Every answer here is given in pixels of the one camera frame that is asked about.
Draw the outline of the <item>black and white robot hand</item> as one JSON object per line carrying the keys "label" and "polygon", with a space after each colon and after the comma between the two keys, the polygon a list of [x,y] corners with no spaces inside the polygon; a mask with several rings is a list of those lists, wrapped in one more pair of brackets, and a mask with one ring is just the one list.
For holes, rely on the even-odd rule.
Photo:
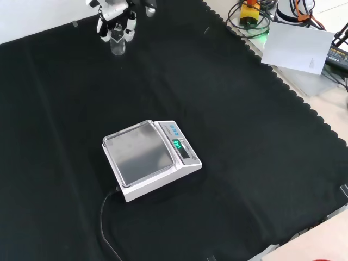
{"label": "black and white robot hand", "polygon": [[147,1],[99,1],[86,0],[86,5],[91,8],[98,8],[97,33],[104,42],[110,41],[112,31],[121,30],[125,41],[131,42],[135,35],[137,14],[133,7],[141,3],[144,5],[146,15],[152,17],[157,8],[156,0]]}

